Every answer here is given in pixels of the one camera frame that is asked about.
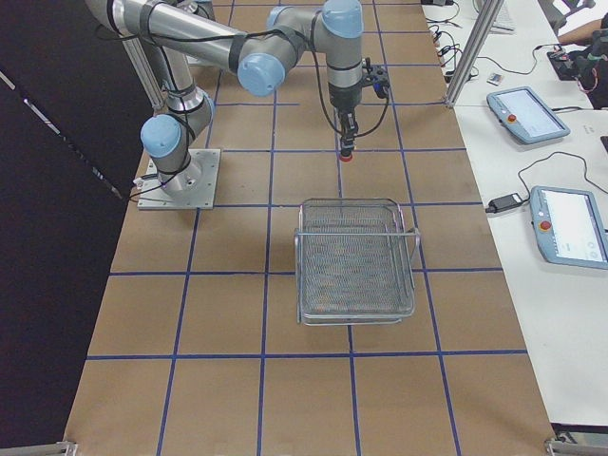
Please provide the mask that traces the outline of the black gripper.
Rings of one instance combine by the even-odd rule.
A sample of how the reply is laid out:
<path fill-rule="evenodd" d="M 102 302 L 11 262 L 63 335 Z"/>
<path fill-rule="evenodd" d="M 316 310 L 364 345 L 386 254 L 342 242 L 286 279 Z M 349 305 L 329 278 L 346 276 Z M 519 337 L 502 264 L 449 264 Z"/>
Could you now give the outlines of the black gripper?
<path fill-rule="evenodd" d="M 353 141 L 358 133 L 358 123 L 354 110 L 361 102 L 361 85 L 349 87 L 329 85 L 329 94 L 330 103 L 338 110 L 340 141 L 344 143 L 347 137 L 350 141 Z"/>

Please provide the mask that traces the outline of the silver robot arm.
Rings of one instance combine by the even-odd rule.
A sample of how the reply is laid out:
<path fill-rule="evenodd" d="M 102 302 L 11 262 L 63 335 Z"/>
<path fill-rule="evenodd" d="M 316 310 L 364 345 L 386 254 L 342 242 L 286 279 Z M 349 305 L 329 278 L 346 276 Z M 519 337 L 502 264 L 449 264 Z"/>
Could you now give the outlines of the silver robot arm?
<path fill-rule="evenodd" d="M 283 84 L 302 55 L 326 58 L 330 102 L 339 120 L 340 157 L 352 156 L 359 133 L 355 109 L 364 86 L 362 7 L 357 1 L 327 1 L 319 9 L 276 7 L 261 32 L 230 28 L 214 19 L 209 2 L 89 1 L 99 25 L 124 40 L 143 87 L 166 94 L 164 111 L 141 129 L 144 149 L 157 169 L 157 191 L 180 200 L 200 186 L 205 171 L 190 151 L 212 122 L 214 108 L 195 82 L 188 60 L 235 75 L 254 96 Z"/>

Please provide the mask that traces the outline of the person forearm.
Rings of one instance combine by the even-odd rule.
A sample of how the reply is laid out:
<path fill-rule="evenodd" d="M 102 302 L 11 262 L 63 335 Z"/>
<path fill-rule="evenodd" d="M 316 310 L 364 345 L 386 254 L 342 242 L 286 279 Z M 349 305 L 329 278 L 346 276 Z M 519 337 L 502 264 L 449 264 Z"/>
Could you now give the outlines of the person forearm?
<path fill-rule="evenodd" d="M 602 20 L 597 19 L 560 35 L 558 43 L 562 46 L 589 46 L 593 41 L 593 32 L 602 29 Z"/>

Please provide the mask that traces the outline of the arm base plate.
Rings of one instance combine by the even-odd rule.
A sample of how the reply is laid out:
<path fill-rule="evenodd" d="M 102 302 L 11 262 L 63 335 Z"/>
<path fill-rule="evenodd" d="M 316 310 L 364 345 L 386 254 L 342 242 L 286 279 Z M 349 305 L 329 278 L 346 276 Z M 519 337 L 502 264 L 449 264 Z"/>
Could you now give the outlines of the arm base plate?
<path fill-rule="evenodd" d="M 190 210 L 212 209 L 214 207 L 217 189 L 220 149 L 189 150 L 191 161 L 189 166 L 159 188 L 156 164 L 149 159 L 146 173 L 153 176 L 144 180 L 137 192 L 137 207 L 140 210 Z"/>
<path fill-rule="evenodd" d="M 186 59 L 190 66 L 197 66 L 197 67 L 210 66 L 210 63 L 208 63 L 205 59 L 202 59 L 200 57 L 194 57 L 194 56 L 187 55 Z"/>

